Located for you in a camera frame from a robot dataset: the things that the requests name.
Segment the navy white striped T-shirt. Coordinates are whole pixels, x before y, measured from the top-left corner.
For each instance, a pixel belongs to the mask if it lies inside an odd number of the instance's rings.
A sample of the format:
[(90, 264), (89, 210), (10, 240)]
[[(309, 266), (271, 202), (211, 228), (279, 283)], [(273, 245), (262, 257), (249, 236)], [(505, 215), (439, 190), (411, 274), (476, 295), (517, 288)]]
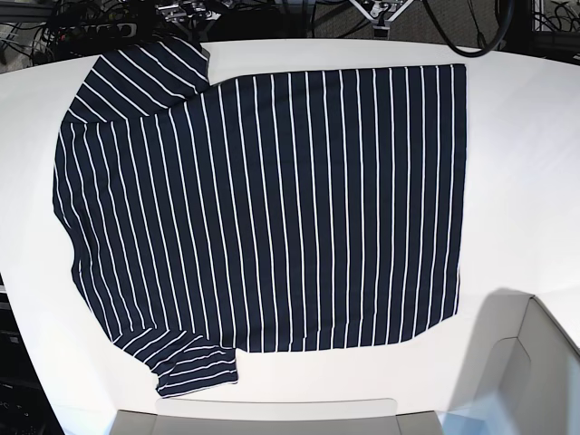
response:
[(208, 80), (178, 38), (98, 57), (59, 129), (53, 209), (111, 342), (173, 398), (237, 351), (409, 341), (459, 308), (462, 64)]

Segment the black power strip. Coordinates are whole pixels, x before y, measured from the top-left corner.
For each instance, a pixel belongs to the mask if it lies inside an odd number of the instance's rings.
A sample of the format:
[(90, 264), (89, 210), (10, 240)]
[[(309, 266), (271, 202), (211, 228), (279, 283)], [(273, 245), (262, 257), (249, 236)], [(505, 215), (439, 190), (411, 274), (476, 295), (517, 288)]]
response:
[(135, 23), (91, 24), (62, 28), (65, 38), (76, 39), (119, 39), (132, 38), (137, 35)]

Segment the grey plastic bin right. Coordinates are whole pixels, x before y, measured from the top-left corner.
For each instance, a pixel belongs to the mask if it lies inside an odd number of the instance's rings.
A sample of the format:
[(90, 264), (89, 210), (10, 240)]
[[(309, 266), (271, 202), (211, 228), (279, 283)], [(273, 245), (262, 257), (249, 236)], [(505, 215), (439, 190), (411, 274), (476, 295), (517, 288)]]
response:
[(470, 411), (478, 434), (579, 432), (579, 349), (538, 298), (492, 348)]

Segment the grey plastic bin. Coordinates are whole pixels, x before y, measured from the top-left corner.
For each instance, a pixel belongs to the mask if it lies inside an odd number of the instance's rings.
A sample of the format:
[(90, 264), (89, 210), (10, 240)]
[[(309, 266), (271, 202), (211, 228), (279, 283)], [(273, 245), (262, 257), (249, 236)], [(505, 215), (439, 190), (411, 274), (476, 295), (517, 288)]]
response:
[(478, 434), (579, 432), (579, 349), (538, 298), (492, 348), (470, 411)]
[(441, 434), (435, 411), (397, 413), (393, 399), (236, 402), (161, 399), (118, 411), (111, 434)]

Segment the grey plastic bin front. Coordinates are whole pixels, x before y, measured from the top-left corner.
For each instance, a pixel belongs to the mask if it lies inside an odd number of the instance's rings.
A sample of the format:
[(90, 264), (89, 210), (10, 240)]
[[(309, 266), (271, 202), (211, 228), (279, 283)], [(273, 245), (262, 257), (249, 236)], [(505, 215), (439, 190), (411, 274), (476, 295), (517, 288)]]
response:
[(118, 411), (111, 434), (441, 434), (435, 411), (397, 413), (393, 399), (236, 402), (161, 399)]

